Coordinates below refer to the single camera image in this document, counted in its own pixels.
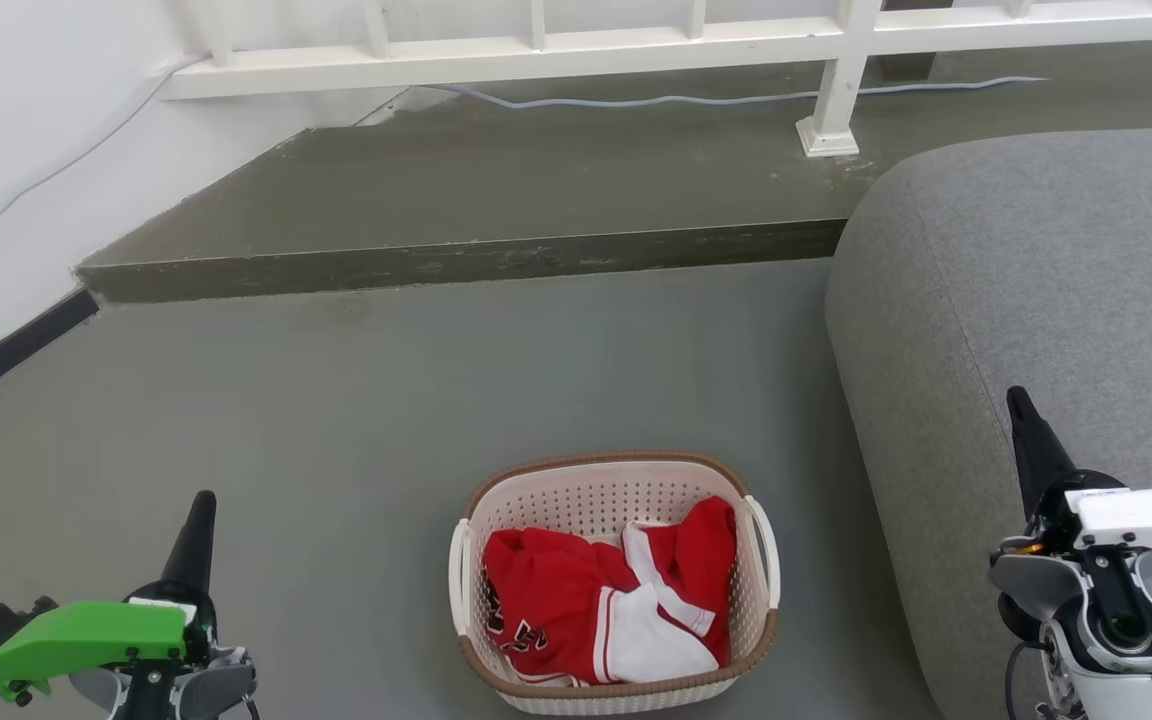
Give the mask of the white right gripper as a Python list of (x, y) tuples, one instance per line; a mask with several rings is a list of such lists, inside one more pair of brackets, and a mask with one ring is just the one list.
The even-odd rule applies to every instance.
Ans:
[(1007, 388), (1006, 406), (1025, 535), (1043, 544), (1043, 553), (1152, 551), (1152, 488), (1129, 488), (1101, 471), (1076, 469), (1026, 388)]

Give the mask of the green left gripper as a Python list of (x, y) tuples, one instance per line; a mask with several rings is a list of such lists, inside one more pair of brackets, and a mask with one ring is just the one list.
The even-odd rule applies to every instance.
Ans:
[(123, 602), (81, 601), (44, 611), (0, 643), (0, 694), (50, 694), (50, 680), (113, 670), (118, 707), (169, 707), (175, 683), (204, 661), (218, 498), (194, 498), (160, 579)]

